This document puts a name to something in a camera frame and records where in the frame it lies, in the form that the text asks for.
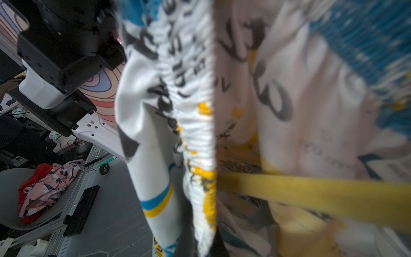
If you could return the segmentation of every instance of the printed fabric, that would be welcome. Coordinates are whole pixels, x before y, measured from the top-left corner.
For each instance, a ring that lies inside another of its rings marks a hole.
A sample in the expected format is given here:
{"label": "printed fabric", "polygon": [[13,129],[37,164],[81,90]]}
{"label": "printed fabric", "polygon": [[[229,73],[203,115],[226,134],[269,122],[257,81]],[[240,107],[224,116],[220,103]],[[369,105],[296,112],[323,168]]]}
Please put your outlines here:
{"label": "printed fabric", "polygon": [[[47,163],[40,164],[39,166],[37,166],[36,170],[34,171],[33,176],[20,186],[20,188],[18,189],[18,203],[20,205],[20,207],[18,208],[18,213],[20,213],[21,207],[23,206],[24,201],[27,196],[27,193],[24,191],[26,187],[34,185],[37,181],[45,178],[52,169],[53,169],[53,166],[50,164],[47,164]],[[20,218],[20,222],[24,225],[30,224],[36,219],[38,219],[40,215],[41,215],[41,212],[38,211],[34,213],[33,215]]]}
{"label": "printed fabric", "polygon": [[51,208],[76,178],[81,169],[79,163],[82,161],[70,161],[63,166],[54,163],[53,169],[46,177],[26,187],[23,190],[26,198],[20,208],[20,218],[33,215],[44,208]]}
{"label": "printed fabric", "polygon": [[375,226],[227,193],[219,172],[370,179],[410,154],[407,0],[121,0],[115,116],[156,250],[378,256]]}

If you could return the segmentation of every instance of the yellow stripe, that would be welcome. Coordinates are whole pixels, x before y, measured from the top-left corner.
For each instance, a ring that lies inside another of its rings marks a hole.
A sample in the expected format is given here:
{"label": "yellow stripe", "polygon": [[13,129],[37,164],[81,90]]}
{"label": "yellow stripe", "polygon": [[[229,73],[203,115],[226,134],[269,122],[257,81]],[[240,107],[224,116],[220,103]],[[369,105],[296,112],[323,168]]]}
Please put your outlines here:
{"label": "yellow stripe", "polygon": [[218,187],[411,232],[411,185],[221,172]]}
{"label": "yellow stripe", "polygon": [[164,210],[164,208],[167,206],[167,203],[169,202],[172,193],[173,193],[173,184],[170,185],[170,190],[168,194],[166,195],[166,198],[164,198],[164,200],[156,208],[150,211],[144,211],[144,215],[148,218],[153,218],[159,215]]}

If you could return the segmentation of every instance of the white robot part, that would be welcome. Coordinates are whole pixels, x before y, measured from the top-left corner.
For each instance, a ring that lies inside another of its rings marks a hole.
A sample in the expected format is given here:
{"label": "white robot part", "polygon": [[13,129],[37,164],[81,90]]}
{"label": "white robot part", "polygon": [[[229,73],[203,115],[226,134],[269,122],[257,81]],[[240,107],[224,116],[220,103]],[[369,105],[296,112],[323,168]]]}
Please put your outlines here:
{"label": "white robot part", "polygon": [[42,79],[31,67],[22,60],[27,68],[26,79],[18,86],[18,90],[44,110],[49,110],[61,103],[66,96],[53,85]]}
{"label": "white robot part", "polygon": [[112,126],[96,113],[86,114],[77,122],[78,127],[72,130],[73,135],[84,141],[96,144],[107,152],[125,161],[120,136]]}

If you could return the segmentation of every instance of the cable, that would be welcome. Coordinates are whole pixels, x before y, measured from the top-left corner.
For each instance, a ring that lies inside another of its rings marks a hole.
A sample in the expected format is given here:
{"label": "cable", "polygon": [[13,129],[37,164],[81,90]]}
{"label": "cable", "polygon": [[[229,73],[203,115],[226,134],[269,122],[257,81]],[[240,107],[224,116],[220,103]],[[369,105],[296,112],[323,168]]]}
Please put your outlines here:
{"label": "cable", "polygon": [[60,140],[58,140],[58,138],[56,138],[56,140],[57,140],[57,142],[60,144],[60,145],[59,145],[60,150],[63,150],[63,149],[61,148],[61,143],[60,143]]}
{"label": "cable", "polygon": [[23,113],[15,113],[15,114],[12,114],[12,113],[4,113],[3,115],[21,115],[21,114],[26,114],[26,113],[30,113],[30,111],[28,111],[28,112],[23,112]]}

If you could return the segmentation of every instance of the black lettering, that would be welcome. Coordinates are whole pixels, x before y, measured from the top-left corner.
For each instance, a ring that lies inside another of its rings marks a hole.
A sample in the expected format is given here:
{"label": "black lettering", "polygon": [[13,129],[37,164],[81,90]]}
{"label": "black lettering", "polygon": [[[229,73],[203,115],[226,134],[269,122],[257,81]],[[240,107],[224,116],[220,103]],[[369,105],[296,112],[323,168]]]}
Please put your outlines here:
{"label": "black lettering", "polygon": [[155,93],[159,95],[157,105],[158,105],[158,114],[167,117],[166,114],[170,113],[173,110],[173,103],[170,99],[169,91],[167,90],[166,84],[160,79],[160,83],[152,88],[147,89],[148,93]]}
{"label": "black lettering", "polygon": [[163,10],[167,15],[170,15],[175,10],[175,0],[163,0]]}
{"label": "black lettering", "polygon": [[231,87],[231,83],[229,82],[226,86],[226,82],[224,80],[224,77],[221,77],[221,89],[223,90],[223,93],[227,92],[227,90]]}
{"label": "black lettering", "polygon": [[167,36],[170,38],[171,33],[173,32],[173,29],[174,29],[174,21],[169,21],[169,24],[170,24],[170,31],[167,33]]}
{"label": "black lettering", "polygon": [[[191,0],[183,0],[183,1],[187,3],[191,2]],[[196,8],[198,3],[199,3],[199,0],[196,0],[196,2],[193,4],[193,8],[187,12],[184,12],[184,17],[191,16],[193,14],[193,10]]]}
{"label": "black lettering", "polygon": [[177,63],[176,65],[173,66],[173,71],[181,69],[181,67],[182,67],[182,60],[180,60],[179,63]]}
{"label": "black lettering", "polygon": [[339,169],[341,169],[341,168],[343,168],[343,167],[345,166],[343,162],[338,161],[338,160],[336,160],[336,159],[334,159],[334,158],[331,158],[330,156],[327,156],[327,157],[324,159],[324,161],[325,161],[325,162],[328,162],[330,165],[335,166],[335,167],[337,167],[337,168],[339,168]]}
{"label": "black lettering", "polygon": [[253,44],[246,47],[248,50],[257,50],[261,43],[263,42],[266,34],[264,32],[265,27],[267,24],[262,19],[250,20],[249,23],[242,24],[245,28],[249,28],[252,33]]}
{"label": "black lettering", "polygon": [[194,74],[197,75],[202,69],[206,67],[205,58],[202,58],[199,63],[194,67]]}
{"label": "black lettering", "polygon": [[154,52],[150,48],[148,48],[147,45],[145,44],[146,40],[144,40],[144,39],[147,39],[150,42],[150,44],[152,44],[154,47],[157,47],[154,44],[153,36],[147,31],[146,28],[143,28],[140,31],[139,37],[140,38],[136,38],[134,40],[134,44],[133,44],[134,48],[140,53],[142,53],[143,55],[145,55],[147,58],[151,60],[157,60],[158,59],[157,52]]}
{"label": "black lettering", "polygon": [[174,84],[175,84],[177,87],[179,87],[179,88],[182,88],[183,86],[185,86],[184,73],[185,73],[185,71],[180,72],[180,73],[177,74],[177,76],[175,77]]}
{"label": "black lettering", "polygon": [[230,38],[230,41],[231,41],[231,46],[224,43],[221,39],[218,39],[218,42],[234,60],[241,62],[241,63],[247,62],[247,55],[245,57],[241,57],[241,56],[238,56],[237,54],[237,46],[234,42],[233,31],[231,28],[231,19],[229,19],[226,23],[226,30]]}
{"label": "black lettering", "polygon": [[182,47],[181,47],[181,39],[180,36],[176,36],[172,43],[171,43],[171,48],[169,48],[169,53],[171,55],[175,55],[175,50],[177,49],[178,52],[181,53]]}
{"label": "black lettering", "polygon": [[282,100],[281,109],[278,111],[270,99],[270,87],[267,83],[264,89],[260,91],[259,78],[261,78],[266,71],[266,61],[261,60],[257,63],[255,71],[253,73],[253,84],[259,101],[270,108],[271,112],[281,121],[290,121],[293,117],[293,105],[291,98],[287,91],[275,80],[272,81],[272,85],[277,89],[280,98]]}
{"label": "black lettering", "polygon": [[202,52],[204,52],[205,49],[206,49],[206,47],[205,47],[204,45],[198,46],[198,47],[196,48],[196,51],[197,51],[198,53],[196,53],[196,55],[193,57],[193,60],[194,60],[194,61],[197,61],[198,56],[199,56]]}
{"label": "black lettering", "polygon": [[181,96],[182,98],[187,98],[187,97],[190,97],[190,96],[191,96],[191,95],[185,95],[185,94],[181,93],[180,91],[177,91],[177,94],[178,94],[179,96]]}

